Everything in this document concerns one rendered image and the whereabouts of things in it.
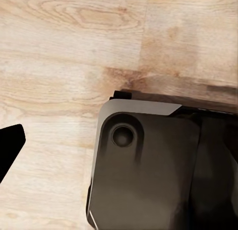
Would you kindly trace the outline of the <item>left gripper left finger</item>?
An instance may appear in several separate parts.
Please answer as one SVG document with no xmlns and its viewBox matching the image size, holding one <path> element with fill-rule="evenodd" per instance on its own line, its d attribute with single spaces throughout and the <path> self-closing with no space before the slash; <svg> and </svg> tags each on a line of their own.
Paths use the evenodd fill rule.
<svg viewBox="0 0 238 230">
<path fill-rule="evenodd" d="M 0 129 L 0 183 L 26 143 L 21 124 Z"/>
</svg>

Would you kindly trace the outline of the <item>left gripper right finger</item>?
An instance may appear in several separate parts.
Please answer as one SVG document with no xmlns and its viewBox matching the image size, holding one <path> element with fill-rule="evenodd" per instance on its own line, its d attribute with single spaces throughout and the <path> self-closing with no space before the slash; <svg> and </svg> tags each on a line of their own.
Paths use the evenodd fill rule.
<svg viewBox="0 0 238 230">
<path fill-rule="evenodd" d="M 238 163 L 238 126 L 228 123 L 225 126 L 222 141 Z"/>
</svg>

